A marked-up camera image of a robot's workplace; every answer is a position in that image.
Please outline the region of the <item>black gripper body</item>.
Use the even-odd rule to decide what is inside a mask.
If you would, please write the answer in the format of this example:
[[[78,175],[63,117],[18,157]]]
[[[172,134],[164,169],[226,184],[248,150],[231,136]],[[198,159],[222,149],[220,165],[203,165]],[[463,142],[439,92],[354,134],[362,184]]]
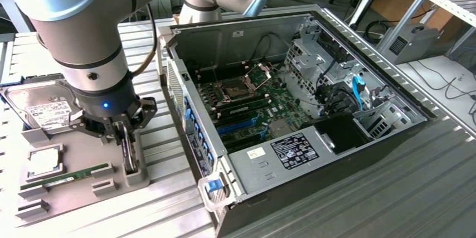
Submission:
[[[74,93],[88,118],[103,120],[122,114],[134,115],[139,110],[139,96],[134,89],[131,72],[106,90],[84,91],[74,88]]]

